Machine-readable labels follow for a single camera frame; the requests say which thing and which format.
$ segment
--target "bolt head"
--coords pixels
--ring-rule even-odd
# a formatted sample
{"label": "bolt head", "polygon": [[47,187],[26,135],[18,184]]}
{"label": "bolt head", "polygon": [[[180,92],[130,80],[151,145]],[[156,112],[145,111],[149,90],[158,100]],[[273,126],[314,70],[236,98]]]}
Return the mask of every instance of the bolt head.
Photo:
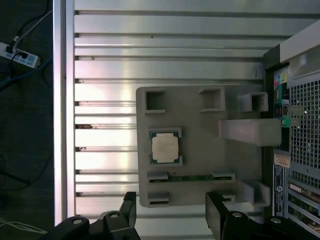
{"label": "bolt head", "polygon": [[242,214],[240,212],[234,212],[232,214],[232,216],[236,217],[236,218],[241,218],[242,217]]}
{"label": "bolt head", "polygon": [[275,223],[275,224],[280,224],[281,223],[281,220],[276,218],[276,217],[273,217],[271,218],[271,222]]}

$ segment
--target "metal frame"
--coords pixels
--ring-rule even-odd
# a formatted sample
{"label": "metal frame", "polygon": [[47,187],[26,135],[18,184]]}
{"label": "metal frame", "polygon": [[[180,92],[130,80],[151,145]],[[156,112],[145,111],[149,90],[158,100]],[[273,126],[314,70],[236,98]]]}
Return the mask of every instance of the metal frame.
{"label": "metal frame", "polygon": [[66,184],[67,217],[76,214],[75,198],[75,48],[74,1],[66,1]]}
{"label": "metal frame", "polygon": [[[241,6],[237,0],[214,4],[204,0],[200,5],[197,0],[129,2],[53,1],[55,224],[76,214],[95,221],[99,212],[121,203],[123,193],[137,189],[134,139],[138,87],[260,84],[263,52],[320,16],[318,0],[308,0],[307,4],[300,0],[262,0],[258,5]],[[75,26],[75,18],[90,19],[97,31],[92,32],[90,25]],[[104,26],[94,22],[96,19],[111,22]],[[130,27],[124,19],[135,23],[159,21],[155,26],[131,22]],[[169,19],[176,21],[162,24]],[[193,29],[189,23],[200,27]],[[160,69],[167,67],[170,71]],[[191,74],[177,69],[190,70]],[[81,124],[97,124],[99,128],[75,129]],[[77,151],[76,147],[89,150]],[[250,209],[243,203],[239,207]],[[179,237],[207,236],[207,227],[201,227],[204,213],[199,206],[170,208],[172,215],[161,209],[138,209],[141,217],[136,226],[144,237],[162,237],[161,228]],[[180,225],[175,218],[181,219]],[[193,228],[185,229],[182,224]],[[158,232],[153,226],[159,226]]]}
{"label": "metal frame", "polygon": [[54,224],[67,217],[66,0],[53,1]]}

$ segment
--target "metal mesh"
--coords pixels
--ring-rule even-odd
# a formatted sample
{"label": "metal mesh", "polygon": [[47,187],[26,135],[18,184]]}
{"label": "metal mesh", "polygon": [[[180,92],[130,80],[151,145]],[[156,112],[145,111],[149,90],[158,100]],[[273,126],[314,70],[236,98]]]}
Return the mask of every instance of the metal mesh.
{"label": "metal mesh", "polygon": [[315,188],[320,187],[320,179],[308,176],[306,174],[297,172],[297,171],[292,171],[292,177],[302,183],[308,184],[310,186],[313,186]]}
{"label": "metal mesh", "polygon": [[290,89],[291,161],[320,169],[320,81]]}

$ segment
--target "circuit board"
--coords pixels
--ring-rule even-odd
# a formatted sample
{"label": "circuit board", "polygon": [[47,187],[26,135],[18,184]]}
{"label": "circuit board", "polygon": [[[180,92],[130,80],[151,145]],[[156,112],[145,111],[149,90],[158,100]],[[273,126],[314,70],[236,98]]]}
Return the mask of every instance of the circuit board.
{"label": "circuit board", "polygon": [[231,176],[214,177],[212,175],[168,176],[168,179],[150,180],[150,183],[201,182],[232,180]]}

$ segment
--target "black cable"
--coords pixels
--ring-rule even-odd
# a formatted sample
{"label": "black cable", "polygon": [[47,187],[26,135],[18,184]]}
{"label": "black cable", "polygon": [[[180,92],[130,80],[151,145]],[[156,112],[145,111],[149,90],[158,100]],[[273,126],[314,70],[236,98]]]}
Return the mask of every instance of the black cable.
{"label": "black cable", "polygon": [[42,18],[44,15],[47,14],[48,10],[49,10],[49,0],[46,0],[46,6],[45,6],[44,12],[43,12],[41,15],[35,16],[34,18],[31,18],[30,20],[28,20],[27,22],[25,22],[25,24],[23,24],[23,25],[20,27],[20,29],[18,30],[18,33],[17,33],[16,35],[17,35],[18,37],[20,37],[20,35],[21,35],[22,32],[24,31],[24,28],[25,28],[29,23],[31,23],[31,22],[34,21],[34,20],[37,20],[37,19]]}
{"label": "black cable", "polygon": [[38,181],[42,177],[42,175],[44,174],[45,170],[47,169],[48,164],[52,158],[53,158],[53,155],[50,155],[50,157],[45,161],[45,164],[44,164],[42,170],[40,171],[40,173],[29,184],[22,186],[22,187],[17,187],[17,188],[0,188],[0,191],[17,191],[17,190],[27,189],[28,187],[33,185],[36,181]]}
{"label": "black cable", "polygon": [[3,77],[1,78],[0,82],[2,82],[3,80],[6,79],[6,77],[7,77],[7,75],[8,75],[8,72],[9,72],[9,70],[10,70],[11,64],[14,62],[15,57],[18,56],[18,55],[21,55],[21,56],[24,57],[24,58],[27,58],[27,57],[28,57],[28,54],[27,54],[27,53],[24,53],[24,52],[16,52],[16,53],[13,55],[13,57],[11,58],[8,66],[6,67],[6,70],[5,70],[5,72],[4,72],[4,75],[3,75]]}
{"label": "black cable", "polygon": [[49,65],[51,65],[51,64],[52,64],[52,62],[50,62],[49,64],[47,64],[47,65],[42,69],[42,71],[41,71],[42,81],[45,83],[45,85],[48,86],[49,89],[52,89],[53,86],[51,86],[51,84],[48,83],[48,81],[47,81],[47,79],[46,79],[46,69],[47,69],[47,67],[48,67]]}
{"label": "black cable", "polygon": [[19,30],[18,30],[18,32],[17,32],[16,37],[14,38],[14,40],[10,43],[9,46],[6,47],[6,51],[7,51],[8,53],[12,54],[12,53],[13,53],[13,48],[14,48],[14,46],[15,46],[15,44],[16,44],[16,41],[17,41],[17,38],[21,36],[21,34],[22,34],[23,31],[24,31],[24,28],[25,28],[28,24],[30,24],[32,21],[42,18],[44,15],[47,14],[48,11],[49,11],[49,0],[46,0],[46,6],[45,6],[44,12],[43,12],[41,15],[39,15],[39,16],[35,16],[35,17],[29,19],[28,21],[26,21],[26,22],[19,28]]}

